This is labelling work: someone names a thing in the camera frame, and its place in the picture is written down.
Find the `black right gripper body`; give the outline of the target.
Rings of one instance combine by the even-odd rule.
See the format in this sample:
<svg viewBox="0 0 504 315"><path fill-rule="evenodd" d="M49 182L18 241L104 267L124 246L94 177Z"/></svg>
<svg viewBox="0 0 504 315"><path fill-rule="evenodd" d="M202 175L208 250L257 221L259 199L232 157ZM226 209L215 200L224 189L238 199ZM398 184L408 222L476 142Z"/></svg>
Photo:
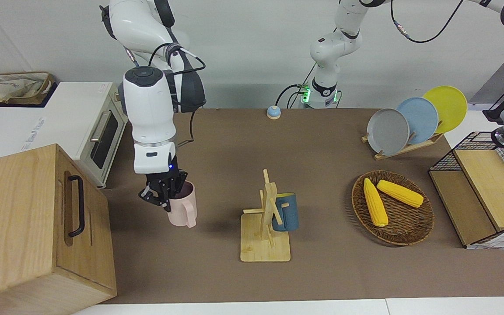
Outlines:
<svg viewBox="0 0 504 315"><path fill-rule="evenodd" d="M179 194L179 169L165 173L146 174L146 187L138 193L144 201L154 205L170 205L170 199Z"/></svg>

